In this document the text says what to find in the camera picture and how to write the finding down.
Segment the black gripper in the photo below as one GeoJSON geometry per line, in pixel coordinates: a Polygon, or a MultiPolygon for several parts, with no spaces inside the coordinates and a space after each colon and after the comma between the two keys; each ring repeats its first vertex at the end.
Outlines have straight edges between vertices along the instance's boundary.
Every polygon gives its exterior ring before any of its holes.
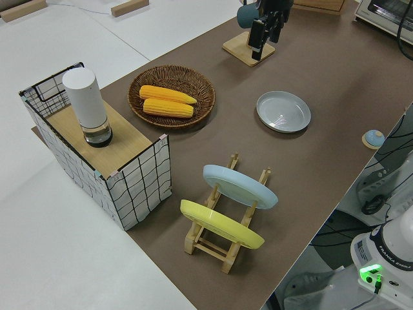
{"type": "MultiPolygon", "coordinates": [[[[285,20],[288,20],[290,10],[294,4],[293,0],[257,0],[256,9],[259,17],[274,15],[268,20],[269,40],[273,43],[279,41],[281,30],[285,20]]],[[[252,49],[252,59],[259,61],[263,51],[263,38],[265,35],[265,23],[260,19],[254,19],[250,29],[250,47],[252,49]]]]}

